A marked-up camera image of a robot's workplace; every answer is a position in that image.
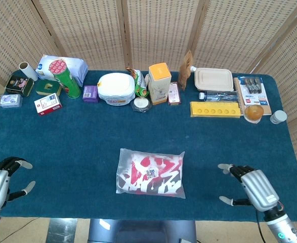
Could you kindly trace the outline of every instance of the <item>blue tablecloth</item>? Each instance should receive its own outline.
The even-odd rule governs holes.
[[[89,71],[84,84],[95,85],[109,72]],[[172,73],[173,81],[177,75]],[[274,79],[260,76],[272,110],[282,109]],[[164,103],[147,113],[62,93],[63,108],[39,116],[34,100],[40,97],[34,88],[21,108],[0,108],[0,160],[18,156],[34,165],[12,176],[11,191],[36,181],[29,195],[7,204],[3,216],[253,221],[252,207],[230,207],[218,199],[245,197],[239,182],[217,168],[233,163],[263,170],[297,220],[297,162],[287,124],[273,125],[269,116],[257,125],[244,118],[190,117],[190,101],[198,100],[194,74],[181,92],[181,105]],[[186,199],[116,194],[120,148],[185,151]]]

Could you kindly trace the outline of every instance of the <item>orange box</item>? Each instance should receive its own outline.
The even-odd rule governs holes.
[[[167,101],[171,73],[165,62],[149,66],[148,90],[153,105]]]

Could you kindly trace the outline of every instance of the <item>white plastic lid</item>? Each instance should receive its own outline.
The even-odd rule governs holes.
[[[231,71],[218,68],[197,68],[194,84],[198,90],[233,91],[234,82]]]
[[[204,100],[204,92],[199,93],[199,100]]]
[[[287,114],[283,110],[275,111],[274,116],[279,122],[284,122],[288,118]]]
[[[137,106],[140,109],[146,108],[149,105],[148,99],[144,97],[137,97],[134,100],[134,105]]]
[[[119,72],[103,75],[97,86],[99,95],[103,96],[128,96],[135,91],[134,78]]]

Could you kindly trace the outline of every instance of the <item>wire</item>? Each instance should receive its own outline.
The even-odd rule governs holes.
[[[265,240],[264,240],[262,231],[261,231],[261,226],[260,226],[260,221],[259,221],[259,212],[257,210],[255,210],[255,213],[256,213],[256,221],[258,223],[258,227],[259,227],[259,232],[260,232],[261,238],[262,238],[263,242],[266,243]]]
[[[281,205],[281,208],[279,209],[279,211],[281,212],[284,210],[284,205],[280,201],[278,201],[278,203]]]
[[[26,227],[26,226],[27,226],[28,224],[30,224],[32,221],[35,221],[35,220],[37,220],[37,219],[39,219],[39,218],[40,218],[40,217],[30,220],[28,223],[26,223],[26,224],[25,224],[24,226],[22,226],[20,229],[17,229],[16,231],[14,231],[14,232],[12,232],[11,234],[9,234],[6,238],[4,238],[3,240],[1,240],[0,243],[3,242],[3,241],[5,241],[5,240],[6,240],[7,238],[9,238],[11,235],[17,233],[19,230],[21,230],[21,229],[23,229],[24,227]]]

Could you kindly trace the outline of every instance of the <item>pringles can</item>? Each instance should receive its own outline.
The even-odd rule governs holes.
[[[53,61],[49,65],[49,71],[54,75],[58,81],[63,84],[64,89],[69,98],[77,98],[81,94],[75,79],[67,68],[66,62],[62,59]]]

